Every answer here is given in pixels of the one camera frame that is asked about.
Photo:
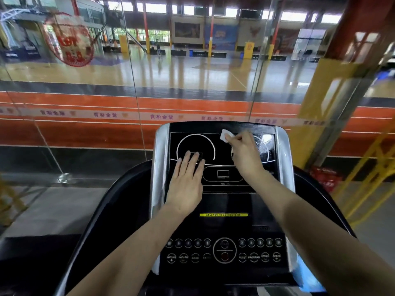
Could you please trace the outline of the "person's left hand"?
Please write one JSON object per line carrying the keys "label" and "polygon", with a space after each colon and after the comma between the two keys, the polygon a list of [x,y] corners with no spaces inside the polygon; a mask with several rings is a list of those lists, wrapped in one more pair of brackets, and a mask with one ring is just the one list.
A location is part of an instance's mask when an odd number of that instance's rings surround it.
{"label": "person's left hand", "polygon": [[170,180],[169,189],[164,204],[164,209],[176,218],[185,218],[192,213],[202,199],[203,185],[202,175],[205,166],[205,160],[197,162],[194,178],[188,179],[188,163],[192,155],[187,151],[182,159],[180,176],[177,179]]}

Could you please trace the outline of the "person's right hand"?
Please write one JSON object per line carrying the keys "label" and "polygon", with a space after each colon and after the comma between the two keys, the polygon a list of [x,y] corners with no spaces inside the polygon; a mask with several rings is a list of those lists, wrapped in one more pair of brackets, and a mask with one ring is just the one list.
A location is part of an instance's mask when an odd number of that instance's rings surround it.
{"label": "person's right hand", "polygon": [[240,175],[250,185],[254,186],[266,172],[260,159],[260,154],[253,137],[252,145],[231,146],[233,162]]}

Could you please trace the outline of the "person's left forearm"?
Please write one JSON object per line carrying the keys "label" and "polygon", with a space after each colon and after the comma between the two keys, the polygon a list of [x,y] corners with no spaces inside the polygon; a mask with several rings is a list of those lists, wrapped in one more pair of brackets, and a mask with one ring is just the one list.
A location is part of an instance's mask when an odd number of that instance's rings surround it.
{"label": "person's left forearm", "polygon": [[137,296],[157,257],[198,202],[171,201],[101,261],[66,296]]}

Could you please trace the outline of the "person's right forearm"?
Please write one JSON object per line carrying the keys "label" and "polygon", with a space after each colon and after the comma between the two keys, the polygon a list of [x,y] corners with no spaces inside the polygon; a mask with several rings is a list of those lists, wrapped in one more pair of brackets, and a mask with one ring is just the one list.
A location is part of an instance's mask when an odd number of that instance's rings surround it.
{"label": "person's right forearm", "polygon": [[395,269],[269,172],[242,172],[329,296],[395,296]]}

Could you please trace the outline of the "black treadmill console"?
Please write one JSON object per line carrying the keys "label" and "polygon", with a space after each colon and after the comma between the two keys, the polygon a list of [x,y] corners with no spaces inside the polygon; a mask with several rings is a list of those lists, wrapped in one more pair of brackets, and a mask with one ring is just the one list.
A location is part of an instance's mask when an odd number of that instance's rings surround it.
{"label": "black treadmill console", "polygon": [[234,121],[189,121],[161,125],[155,134],[151,168],[150,216],[165,203],[175,165],[187,151],[205,160],[203,196],[172,234],[152,272],[164,284],[296,286],[294,247],[268,207],[238,172],[228,130],[254,136],[263,167],[295,191],[289,138],[275,125]]}

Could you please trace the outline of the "pale printed tape strip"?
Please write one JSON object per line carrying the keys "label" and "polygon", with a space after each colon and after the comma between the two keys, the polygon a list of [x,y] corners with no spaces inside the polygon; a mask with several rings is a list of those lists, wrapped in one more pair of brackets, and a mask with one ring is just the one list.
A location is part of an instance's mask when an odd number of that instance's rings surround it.
{"label": "pale printed tape strip", "polygon": [[50,119],[109,119],[109,120],[142,120],[158,122],[184,121],[237,121],[257,124],[293,127],[300,125],[327,126],[333,124],[328,120],[301,119],[291,117],[270,116],[236,116],[220,114],[188,114],[179,112],[138,112],[138,111],[110,111],[110,110],[77,110],[50,109],[0,106],[0,116],[20,116]]}

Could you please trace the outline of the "red and yellow pillar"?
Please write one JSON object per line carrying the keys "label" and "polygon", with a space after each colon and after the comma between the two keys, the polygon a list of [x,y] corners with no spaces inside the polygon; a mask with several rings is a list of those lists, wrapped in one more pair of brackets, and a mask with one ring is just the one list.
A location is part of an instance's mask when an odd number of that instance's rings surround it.
{"label": "red and yellow pillar", "polygon": [[348,0],[289,131],[294,165],[329,153],[395,41],[395,0]]}

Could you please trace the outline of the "yellow metal railing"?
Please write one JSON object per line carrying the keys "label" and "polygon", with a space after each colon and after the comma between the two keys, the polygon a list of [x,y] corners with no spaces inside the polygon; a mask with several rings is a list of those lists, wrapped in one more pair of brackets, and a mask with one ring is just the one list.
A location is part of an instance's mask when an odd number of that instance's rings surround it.
{"label": "yellow metal railing", "polygon": [[[390,197],[395,196],[394,178],[387,190],[374,197],[374,193],[378,192],[385,180],[395,176],[395,142],[392,142],[390,147],[384,146],[389,136],[395,138],[395,130],[388,129],[378,135],[350,174],[338,184],[332,194],[335,201],[340,201],[340,209],[352,228],[364,223]],[[358,188],[347,195],[346,190],[370,159],[376,160],[372,169],[366,176],[363,176]]]}

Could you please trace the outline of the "light blue plastic sheet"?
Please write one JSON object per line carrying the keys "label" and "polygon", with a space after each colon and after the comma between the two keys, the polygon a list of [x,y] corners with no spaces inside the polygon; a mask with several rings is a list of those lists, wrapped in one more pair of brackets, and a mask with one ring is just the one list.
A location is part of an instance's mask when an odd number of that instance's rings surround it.
{"label": "light blue plastic sheet", "polygon": [[299,289],[305,293],[326,293],[327,290],[309,270],[303,259],[297,254],[296,264],[292,276]]}

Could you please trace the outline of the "round red window sticker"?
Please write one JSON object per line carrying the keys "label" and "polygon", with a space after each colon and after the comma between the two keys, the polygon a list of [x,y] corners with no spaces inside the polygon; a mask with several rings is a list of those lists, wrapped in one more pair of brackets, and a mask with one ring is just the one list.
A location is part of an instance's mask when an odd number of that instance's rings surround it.
{"label": "round red window sticker", "polygon": [[84,67],[91,63],[94,42],[80,16],[52,13],[45,19],[43,31],[48,48],[62,63],[71,67]]}

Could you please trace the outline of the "basketball hoop stand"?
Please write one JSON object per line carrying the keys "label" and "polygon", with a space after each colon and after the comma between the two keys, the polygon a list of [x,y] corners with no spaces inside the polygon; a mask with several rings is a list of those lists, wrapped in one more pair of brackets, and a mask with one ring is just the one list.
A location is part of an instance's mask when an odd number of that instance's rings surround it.
{"label": "basketball hoop stand", "polygon": [[33,14],[41,14],[36,7],[0,10],[0,57],[5,62],[41,59],[37,45],[30,39],[21,22],[33,22]]}

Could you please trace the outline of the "blue wall banner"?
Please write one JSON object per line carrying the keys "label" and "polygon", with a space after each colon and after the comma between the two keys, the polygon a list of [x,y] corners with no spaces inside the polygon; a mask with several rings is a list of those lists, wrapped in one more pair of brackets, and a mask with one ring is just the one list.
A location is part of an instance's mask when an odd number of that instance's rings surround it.
{"label": "blue wall banner", "polygon": [[238,35],[237,25],[213,25],[213,50],[234,51]]}

